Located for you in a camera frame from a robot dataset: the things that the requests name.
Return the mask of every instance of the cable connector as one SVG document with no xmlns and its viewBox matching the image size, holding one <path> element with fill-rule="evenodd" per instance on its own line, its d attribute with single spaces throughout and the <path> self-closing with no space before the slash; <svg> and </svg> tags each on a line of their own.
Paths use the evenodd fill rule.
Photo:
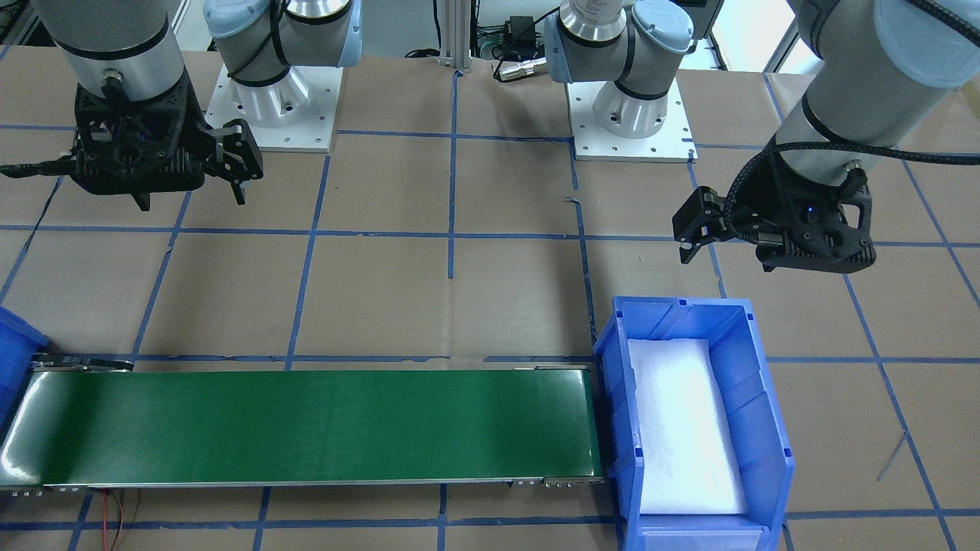
<svg viewBox="0 0 980 551">
<path fill-rule="evenodd" d="M 544 75 L 548 72 L 548 60 L 538 58 L 520 62 L 500 71 L 500 82 L 511 82 L 528 78 L 529 76 Z"/>
</svg>

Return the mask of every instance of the blue container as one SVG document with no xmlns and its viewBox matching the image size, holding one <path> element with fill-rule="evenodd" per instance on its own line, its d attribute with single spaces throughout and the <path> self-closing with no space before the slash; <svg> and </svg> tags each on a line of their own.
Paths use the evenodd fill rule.
<svg viewBox="0 0 980 551">
<path fill-rule="evenodd" d="M 747 300 L 614 297 L 613 318 L 596 343 L 612 409 L 619 510 L 626 551 L 770 551 L 786 513 L 794 460 L 759 328 Z M 745 491 L 746 515 L 641 515 L 643 445 L 636 378 L 626 339 L 706 339 Z M 647 442 L 654 446 L 656 442 Z"/>
<path fill-rule="evenodd" d="M 6 432 L 5 423 L 17 405 L 30 356 L 47 344 L 46 336 L 0 307 L 0 431 Z"/>
</svg>

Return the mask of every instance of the green conveyor belt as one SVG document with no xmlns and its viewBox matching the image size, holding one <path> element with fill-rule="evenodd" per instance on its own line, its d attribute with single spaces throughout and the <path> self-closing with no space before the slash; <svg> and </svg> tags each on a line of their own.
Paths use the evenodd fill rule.
<svg viewBox="0 0 980 551">
<path fill-rule="evenodd" d="M 588 372 L 38 373 L 0 486 L 602 475 Z"/>
</svg>

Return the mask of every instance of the white mounting plate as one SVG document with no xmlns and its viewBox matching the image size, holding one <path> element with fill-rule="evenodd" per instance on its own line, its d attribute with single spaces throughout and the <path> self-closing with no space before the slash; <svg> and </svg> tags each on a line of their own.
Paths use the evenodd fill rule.
<svg viewBox="0 0 980 551">
<path fill-rule="evenodd" d="M 575 137 L 575 158 L 583 161 L 641 161 L 687 163 L 698 158 L 691 125 L 675 80 L 667 92 L 667 116 L 661 131 L 648 138 L 617 136 L 603 128 L 592 114 L 592 104 L 605 82 L 567 84 L 568 114 Z"/>
<path fill-rule="evenodd" d="M 329 153 L 344 70 L 336 67 L 296 67 L 295 69 L 310 86 L 312 99 L 310 106 L 302 111 L 297 110 L 288 114 L 294 116 L 292 124 L 262 127 L 252 125 L 249 121 L 249 127 L 262 151 Z M 243 118 L 242 112 L 238 110 L 232 99 L 229 83 L 228 70 L 225 66 L 221 66 L 218 83 L 215 84 L 215 93 L 211 96 L 211 103 L 208 104 L 205 117 L 208 124 L 215 128 L 223 126 L 228 121 Z"/>
</svg>

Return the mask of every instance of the beige tabletop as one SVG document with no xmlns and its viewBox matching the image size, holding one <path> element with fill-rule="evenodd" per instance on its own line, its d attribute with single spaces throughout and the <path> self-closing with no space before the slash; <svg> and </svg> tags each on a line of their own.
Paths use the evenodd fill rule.
<svg viewBox="0 0 980 551">
<path fill-rule="evenodd" d="M 4 51 L 0 163 L 54 158 L 71 145 L 73 74 L 53 49 Z M 206 105 L 221 60 L 185 59 Z M 797 458 L 789 546 L 980 549 L 980 169 L 881 162 L 878 262 L 850 277 L 764 275 L 738 243 L 681 266 L 673 212 L 695 183 L 724 192 L 809 78 L 678 81 L 697 163 L 574 161 L 564 91 L 546 77 L 500 84 L 481 61 L 454 78 L 430 59 L 366 58 L 345 75 L 329 158 L 267 154 L 243 207 L 220 180 L 141 213 L 68 179 L 0 177 L 0 301 L 57 348 L 135 354 L 140 371 L 458 370 L 594 369 L 615 295 L 747 297 Z M 977 152 L 977 113 L 974 80 L 901 145 Z M 878 481 L 904 426 L 914 445 Z M 124 502 L 135 524 L 122 550 L 617 541 L 609 484 L 129 490 Z M 101 549 L 101 517 L 101 497 L 81 492 L 3 497 L 0 549 Z"/>
</svg>

